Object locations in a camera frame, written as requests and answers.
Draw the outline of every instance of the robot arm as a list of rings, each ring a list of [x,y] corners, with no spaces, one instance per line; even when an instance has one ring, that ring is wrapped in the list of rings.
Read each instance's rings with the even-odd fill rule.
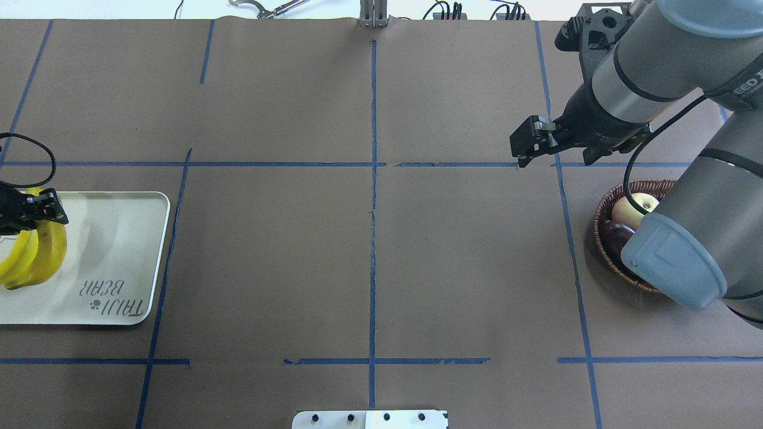
[[[723,298],[763,328],[763,0],[647,3],[562,28],[556,45],[580,43],[585,82],[560,118],[528,118],[511,136],[512,154],[526,166],[585,147],[590,165],[630,152],[648,138],[650,121],[695,88],[734,111],[622,256],[682,305]],[[595,68],[586,47],[599,47]]]

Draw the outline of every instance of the bunch of bananas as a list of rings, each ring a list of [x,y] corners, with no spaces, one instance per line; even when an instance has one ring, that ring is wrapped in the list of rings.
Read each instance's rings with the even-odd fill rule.
[[[42,189],[27,193],[39,195]],[[58,271],[66,255],[66,229],[53,221],[37,221],[37,229],[22,231],[10,254],[0,262],[0,283],[6,289],[38,285]]]

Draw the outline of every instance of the light blue end cap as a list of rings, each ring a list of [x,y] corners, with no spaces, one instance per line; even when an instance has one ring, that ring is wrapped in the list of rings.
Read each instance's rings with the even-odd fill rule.
[[[681,225],[650,213],[628,240],[623,263],[660,292],[692,310],[726,294],[726,278],[713,257]]]
[[[658,0],[671,24],[689,33],[721,39],[763,34],[763,0]]]

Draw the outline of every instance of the cable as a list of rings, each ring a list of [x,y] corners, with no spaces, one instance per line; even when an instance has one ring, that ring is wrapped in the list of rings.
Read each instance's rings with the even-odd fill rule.
[[[447,13],[447,14],[445,13],[445,6],[443,6],[443,4],[444,4],[445,6],[447,6],[447,7],[448,7],[448,13]],[[442,10],[443,10],[443,15],[440,17],[440,19],[445,19],[445,16],[446,16],[446,15],[447,15],[447,16],[450,16],[450,5],[448,4],[448,2],[443,2],[442,0],[440,0],[440,1],[438,1],[438,2],[434,2],[434,5],[432,5],[432,7],[431,7],[431,8],[429,8],[429,10],[427,11],[427,13],[426,13],[426,14],[424,14],[424,18],[421,18],[421,21],[423,21],[423,20],[427,19],[427,16],[429,16],[429,13],[430,13],[430,12],[431,12],[431,11],[432,11],[434,8],[436,8],[436,7],[437,7],[437,5],[439,5],[440,9],[442,9]]]
[[[180,8],[183,6],[183,2],[185,0],[180,0],[180,4],[178,5],[178,8],[175,9],[175,17],[173,19],[178,19],[178,12],[180,11]]]
[[[50,174],[48,175],[47,179],[43,180],[42,182],[37,183],[31,183],[29,185],[16,185],[14,183],[8,183],[3,182],[0,180],[0,185],[6,185],[6,186],[12,186],[14,188],[36,188],[38,186],[42,186],[51,180],[53,180],[53,176],[56,175],[56,157],[53,155],[53,152],[50,151],[50,149],[47,148],[44,144],[40,143],[39,141],[29,138],[27,136],[21,135],[21,134],[15,134],[15,133],[0,133],[0,140],[7,138],[7,137],[16,137],[20,138],[22,140],[26,140],[30,143],[36,144],[39,147],[42,147],[45,152],[47,152],[48,156],[50,156]]]
[[[628,161],[628,166],[625,167],[625,174],[623,175],[623,192],[625,193],[625,198],[628,199],[628,202],[641,213],[642,215],[647,215],[649,212],[643,208],[639,203],[636,202],[635,199],[633,199],[633,195],[630,193],[630,172],[633,169],[633,165],[636,164],[636,158],[639,156],[639,153],[641,153],[642,150],[646,147],[647,144],[651,143],[652,140],[654,140],[658,135],[662,134],[662,131],[665,131],[670,127],[671,125],[675,124],[679,119],[684,117],[689,111],[697,105],[699,105],[701,102],[705,101],[707,97],[705,95],[701,95],[693,102],[689,103],[688,106],[684,108],[684,110],[679,111],[673,118],[670,118],[667,122],[665,122],[660,128],[657,128],[657,131],[651,133],[649,137],[646,138],[637,148],[633,151],[633,155],[630,157],[630,161]]]
[[[511,11],[511,8],[509,7],[509,5],[500,5],[497,8],[495,8],[495,10],[493,11],[493,14],[490,15],[490,19],[488,19],[488,21],[493,21],[493,18],[495,18],[495,15],[498,13],[498,11],[500,11],[501,8],[506,8],[506,15],[509,15],[509,12]]]

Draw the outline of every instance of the white tray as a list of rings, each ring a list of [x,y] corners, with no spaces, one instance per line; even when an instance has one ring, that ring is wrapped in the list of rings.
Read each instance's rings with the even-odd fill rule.
[[[161,192],[58,192],[69,224],[45,283],[0,285],[0,324],[137,324],[148,316],[169,219]],[[15,237],[0,237],[5,258]]]

